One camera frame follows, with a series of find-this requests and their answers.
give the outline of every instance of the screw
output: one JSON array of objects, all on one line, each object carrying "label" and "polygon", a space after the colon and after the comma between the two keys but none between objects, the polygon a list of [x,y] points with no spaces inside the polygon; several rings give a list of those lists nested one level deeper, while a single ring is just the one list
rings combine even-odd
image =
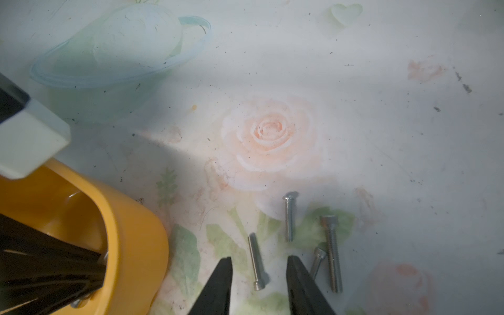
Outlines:
[{"label": "screw", "polygon": [[331,276],[331,289],[333,292],[341,293],[343,291],[343,284],[341,282],[338,242],[336,241],[336,227],[338,226],[338,217],[320,216],[320,224],[326,230],[327,247],[329,250],[329,274]]},{"label": "screw", "polygon": [[261,253],[259,252],[259,245],[257,244],[257,238],[255,233],[251,233],[248,236],[248,248],[250,248],[250,256],[252,257],[252,268],[254,269],[254,277],[256,278],[254,282],[254,290],[259,291],[264,289],[264,280],[261,277],[261,271],[259,269]]},{"label": "screw", "polygon": [[310,275],[313,279],[317,276],[317,272],[319,272],[319,267],[322,261],[326,258],[327,253],[320,247],[315,247],[315,260],[313,261],[313,265],[311,266]]},{"label": "screw", "polygon": [[285,240],[292,242],[294,239],[294,203],[295,196],[287,193],[283,200],[285,200]]}]

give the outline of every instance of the green leaf pattern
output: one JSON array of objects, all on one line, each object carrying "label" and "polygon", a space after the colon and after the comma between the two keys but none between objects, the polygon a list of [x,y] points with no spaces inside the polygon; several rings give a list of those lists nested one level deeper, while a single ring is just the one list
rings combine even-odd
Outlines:
[{"label": "green leaf pattern", "polygon": [[259,299],[252,295],[236,312],[238,315],[289,315],[289,299],[278,292]]},{"label": "green leaf pattern", "polygon": [[257,241],[262,243],[271,235],[275,234],[282,222],[266,215],[264,212],[259,212],[259,221],[257,223]]},{"label": "green leaf pattern", "polygon": [[200,252],[198,240],[188,229],[175,224],[170,235],[170,275],[187,299],[195,297],[203,286],[198,282]]},{"label": "green leaf pattern", "polygon": [[326,235],[324,228],[320,225],[320,216],[322,215],[337,215],[339,220],[338,228],[336,229],[336,237],[338,243],[343,243],[352,233],[355,216],[343,210],[331,210],[329,207],[321,207],[308,213],[300,225],[295,228],[294,241],[292,246],[299,249],[313,250],[315,246],[325,246]]},{"label": "green leaf pattern", "polygon": [[173,195],[178,188],[175,184],[176,178],[177,175],[175,174],[175,171],[170,171],[166,168],[165,172],[161,174],[161,180],[156,183],[158,191],[158,206],[160,208],[173,204],[175,200]]},{"label": "green leaf pattern", "polygon": [[233,260],[233,269],[249,275],[248,254],[243,248],[222,230],[218,224],[207,224],[208,242],[214,247],[214,256],[217,259],[231,256]]},{"label": "green leaf pattern", "polygon": [[156,299],[154,303],[152,303],[148,315],[175,315],[175,312],[168,302]]}]

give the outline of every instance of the black strip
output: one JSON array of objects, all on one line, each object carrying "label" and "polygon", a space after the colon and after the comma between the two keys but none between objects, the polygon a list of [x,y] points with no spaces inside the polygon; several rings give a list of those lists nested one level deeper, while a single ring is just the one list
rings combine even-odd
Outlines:
[{"label": "black strip", "polygon": [[30,96],[0,73],[0,123],[11,118],[30,100]]}]

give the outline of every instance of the screw thread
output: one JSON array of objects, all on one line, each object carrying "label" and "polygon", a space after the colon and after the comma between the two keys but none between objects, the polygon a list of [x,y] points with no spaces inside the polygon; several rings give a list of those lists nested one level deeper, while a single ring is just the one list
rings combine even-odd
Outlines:
[{"label": "screw thread", "polygon": [[285,240],[292,242],[294,240],[294,218],[293,218],[293,198],[285,198]]},{"label": "screw thread", "polygon": [[342,292],[340,258],[338,254],[338,242],[335,229],[326,230],[327,246],[329,249],[329,274],[331,276],[331,289],[333,292]]}]

